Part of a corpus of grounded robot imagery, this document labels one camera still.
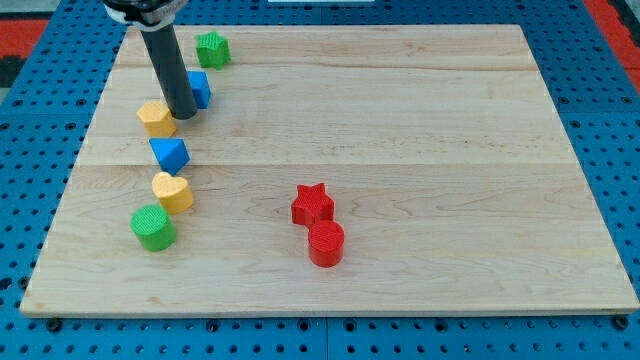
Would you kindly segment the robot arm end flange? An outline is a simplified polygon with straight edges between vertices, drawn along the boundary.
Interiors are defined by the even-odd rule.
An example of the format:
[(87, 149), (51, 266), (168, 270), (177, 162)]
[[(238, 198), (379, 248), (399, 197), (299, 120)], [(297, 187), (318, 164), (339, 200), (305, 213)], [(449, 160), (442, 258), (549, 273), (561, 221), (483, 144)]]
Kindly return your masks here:
[(153, 32), (171, 25), (189, 0), (103, 0), (102, 3), (114, 21)]

